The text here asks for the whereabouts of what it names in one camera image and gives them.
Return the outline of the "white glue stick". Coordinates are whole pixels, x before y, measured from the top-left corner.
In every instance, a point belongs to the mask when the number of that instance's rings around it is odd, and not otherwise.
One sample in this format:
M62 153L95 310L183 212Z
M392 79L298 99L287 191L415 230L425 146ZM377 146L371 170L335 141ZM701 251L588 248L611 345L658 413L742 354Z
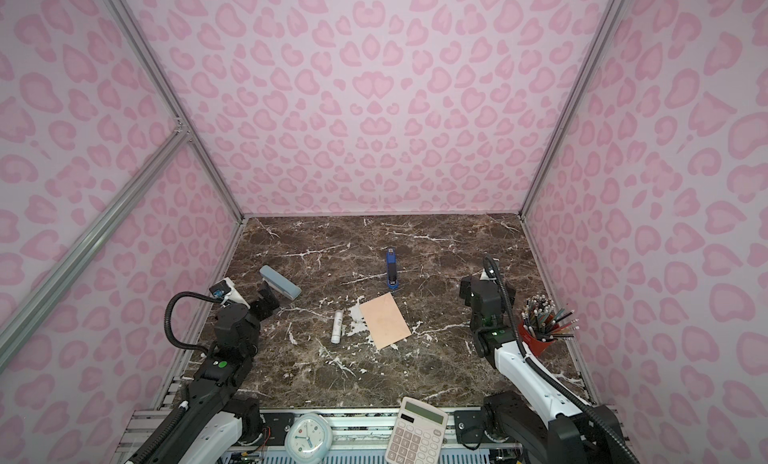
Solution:
M333 319L333 327L331 333L330 342L332 344L339 344L342 337L344 312L342 310L336 311Z

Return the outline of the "beige envelope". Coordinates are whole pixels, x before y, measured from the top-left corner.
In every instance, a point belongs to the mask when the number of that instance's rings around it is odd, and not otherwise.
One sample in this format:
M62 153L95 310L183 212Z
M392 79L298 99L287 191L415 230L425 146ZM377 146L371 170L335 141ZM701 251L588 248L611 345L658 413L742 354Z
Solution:
M411 335L411 330L391 293L362 303L360 311L377 350Z

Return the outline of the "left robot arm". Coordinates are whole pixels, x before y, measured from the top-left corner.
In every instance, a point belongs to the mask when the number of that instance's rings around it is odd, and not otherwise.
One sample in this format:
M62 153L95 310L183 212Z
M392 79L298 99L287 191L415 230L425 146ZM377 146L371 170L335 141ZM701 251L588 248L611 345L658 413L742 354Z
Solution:
M261 322L279 307L271 286L263 282L254 299L242 298L233 284L222 280L208 296L182 291L167 303L164 333L176 348L205 355L192 381L182 387L180 403L128 459L130 463L180 463L196 443L213 460L236 443L261 445L268 439L256 398L238 398L237 391L251 372L259 350ZM218 304L214 339L208 346L179 340L173 312L184 298Z

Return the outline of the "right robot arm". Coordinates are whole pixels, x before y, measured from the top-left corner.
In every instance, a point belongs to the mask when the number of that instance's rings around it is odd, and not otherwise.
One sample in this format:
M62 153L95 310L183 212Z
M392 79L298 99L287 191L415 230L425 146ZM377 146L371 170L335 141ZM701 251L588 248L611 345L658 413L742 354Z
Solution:
M484 398L478 411L455 414L456 440L469 450L484 443L512 443L519 450L497 451L499 461L523 463L636 463L616 414L566 388L544 368L504 317L514 289L496 279L466 276L459 297L471 309L476 354L514 385Z

